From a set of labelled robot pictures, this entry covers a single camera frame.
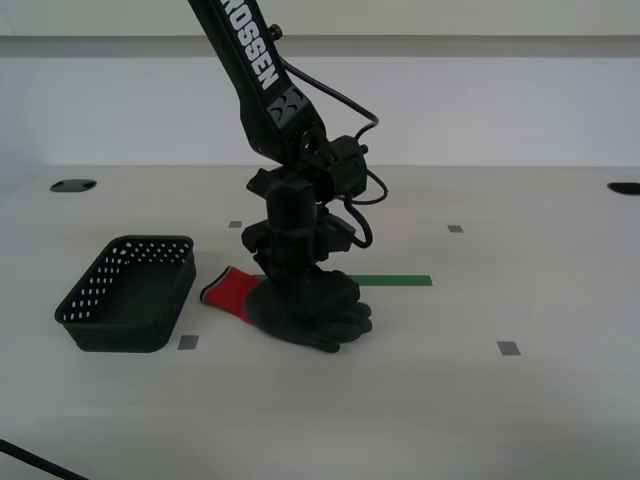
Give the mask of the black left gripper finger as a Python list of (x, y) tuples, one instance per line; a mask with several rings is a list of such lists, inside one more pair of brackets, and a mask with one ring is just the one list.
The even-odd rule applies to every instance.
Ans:
[(268, 280), (274, 283), (278, 283), (280, 281), (280, 269), (278, 265), (273, 262), (268, 251), (258, 250), (253, 255), (253, 259), (259, 265)]
[(316, 320), (319, 316), (319, 283), (321, 277), (321, 269), (319, 267), (310, 267), (300, 277), (298, 287), (298, 295), (300, 304), (304, 308), (305, 313), (310, 319)]

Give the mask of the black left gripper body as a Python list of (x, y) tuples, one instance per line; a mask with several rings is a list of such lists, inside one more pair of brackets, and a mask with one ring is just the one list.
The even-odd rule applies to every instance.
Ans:
[(314, 185), (286, 169), (260, 169), (247, 189), (266, 202), (267, 218), (246, 227), (244, 247), (254, 255), (268, 251), (280, 269), (278, 283), (290, 283), (317, 263), (317, 207)]

